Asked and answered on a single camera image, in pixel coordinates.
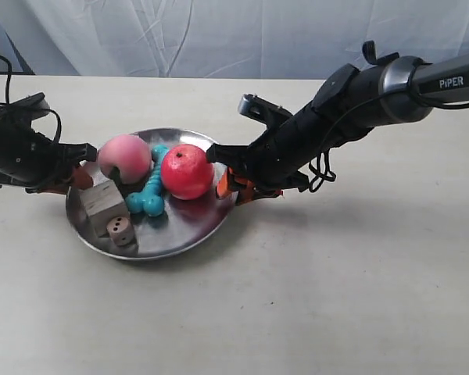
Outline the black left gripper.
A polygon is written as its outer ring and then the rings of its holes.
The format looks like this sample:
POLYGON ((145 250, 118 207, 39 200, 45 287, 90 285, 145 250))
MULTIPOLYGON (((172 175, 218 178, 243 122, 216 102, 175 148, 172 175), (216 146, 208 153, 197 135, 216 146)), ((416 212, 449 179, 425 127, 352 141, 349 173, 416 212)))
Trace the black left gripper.
POLYGON ((0 119, 0 188, 55 195, 87 190, 94 182, 81 162, 96 159, 93 145, 55 142, 25 123, 0 119))

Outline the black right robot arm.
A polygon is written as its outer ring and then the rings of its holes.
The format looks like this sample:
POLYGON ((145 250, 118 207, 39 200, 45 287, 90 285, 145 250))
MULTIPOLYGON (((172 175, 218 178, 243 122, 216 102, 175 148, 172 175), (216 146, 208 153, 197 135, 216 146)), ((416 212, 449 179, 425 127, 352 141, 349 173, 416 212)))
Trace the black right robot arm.
POLYGON ((398 53, 377 56, 363 47, 368 68, 345 64, 298 112, 257 95, 243 95, 238 111, 263 123, 265 131, 248 145, 211 145, 211 163, 226 171, 216 195, 236 195, 240 205, 276 198, 287 189, 317 191, 335 180, 329 153, 364 138, 375 127, 415 123, 433 109, 469 108, 469 54, 429 63, 398 53))

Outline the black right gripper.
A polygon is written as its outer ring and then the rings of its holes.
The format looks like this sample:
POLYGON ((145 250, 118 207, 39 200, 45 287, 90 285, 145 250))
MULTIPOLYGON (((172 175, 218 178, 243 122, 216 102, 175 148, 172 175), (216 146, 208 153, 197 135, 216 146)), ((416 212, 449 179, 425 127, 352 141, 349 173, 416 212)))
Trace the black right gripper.
POLYGON ((330 126, 308 102, 283 124, 266 128, 249 145, 211 145, 207 161, 227 167, 216 186, 217 198, 238 192, 235 204, 244 205, 278 198, 284 189, 305 191, 310 181, 299 169, 318 155, 330 126))

